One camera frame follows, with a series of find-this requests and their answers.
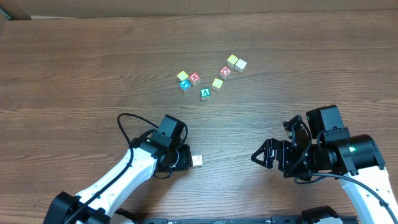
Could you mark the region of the violin drawing wooden block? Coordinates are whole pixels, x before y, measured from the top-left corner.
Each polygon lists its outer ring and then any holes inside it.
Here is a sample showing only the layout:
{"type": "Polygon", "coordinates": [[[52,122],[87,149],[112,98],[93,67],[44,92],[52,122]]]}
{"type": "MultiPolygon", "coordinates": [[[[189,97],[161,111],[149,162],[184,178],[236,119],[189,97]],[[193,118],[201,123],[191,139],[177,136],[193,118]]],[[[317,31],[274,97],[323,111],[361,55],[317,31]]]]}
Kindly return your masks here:
{"type": "Polygon", "coordinates": [[[203,165],[202,155],[192,156],[192,166],[201,167],[203,165]]]}

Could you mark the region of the green letter wooden block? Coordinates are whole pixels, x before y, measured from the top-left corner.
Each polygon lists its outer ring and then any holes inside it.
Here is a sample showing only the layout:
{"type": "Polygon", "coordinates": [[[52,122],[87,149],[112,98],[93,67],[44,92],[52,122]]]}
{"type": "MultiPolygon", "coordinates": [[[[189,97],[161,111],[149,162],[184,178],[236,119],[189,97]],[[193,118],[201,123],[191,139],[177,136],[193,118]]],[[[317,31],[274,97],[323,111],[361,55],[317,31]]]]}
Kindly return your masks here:
{"type": "Polygon", "coordinates": [[[201,100],[209,100],[211,98],[211,92],[209,88],[202,88],[200,91],[201,91],[201,100]]]}

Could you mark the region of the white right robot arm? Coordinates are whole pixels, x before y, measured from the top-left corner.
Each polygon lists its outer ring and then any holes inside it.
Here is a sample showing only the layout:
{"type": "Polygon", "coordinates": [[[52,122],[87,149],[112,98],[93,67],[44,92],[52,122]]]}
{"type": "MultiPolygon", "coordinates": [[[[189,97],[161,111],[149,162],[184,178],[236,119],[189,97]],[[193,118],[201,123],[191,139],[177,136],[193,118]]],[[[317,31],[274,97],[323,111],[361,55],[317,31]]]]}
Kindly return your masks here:
{"type": "Polygon", "coordinates": [[[306,117],[284,121],[289,140],[265,140],[252,161],[267,169],[277,161],[283,176],[299,185],[337,179],[361,223],[397,223],[397,202],[374,139],[352,136],[337,108],[312,110],[306,117]]]}

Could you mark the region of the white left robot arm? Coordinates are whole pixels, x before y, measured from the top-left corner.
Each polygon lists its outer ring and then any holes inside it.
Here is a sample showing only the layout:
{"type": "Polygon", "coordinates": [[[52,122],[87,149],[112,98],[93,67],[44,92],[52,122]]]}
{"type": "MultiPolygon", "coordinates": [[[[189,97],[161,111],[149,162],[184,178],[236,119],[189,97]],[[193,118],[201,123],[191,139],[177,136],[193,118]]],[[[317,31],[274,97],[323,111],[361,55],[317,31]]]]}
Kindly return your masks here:
{"type": "Polygon", "coordinates": [[[187,144],[176,149],[150,139],[135,139],[124,158],[93,185],[76,195],[59,193],[44,223],[110,223],[125,199],[156,172],[187,170],[191,166],[187,144]]]}

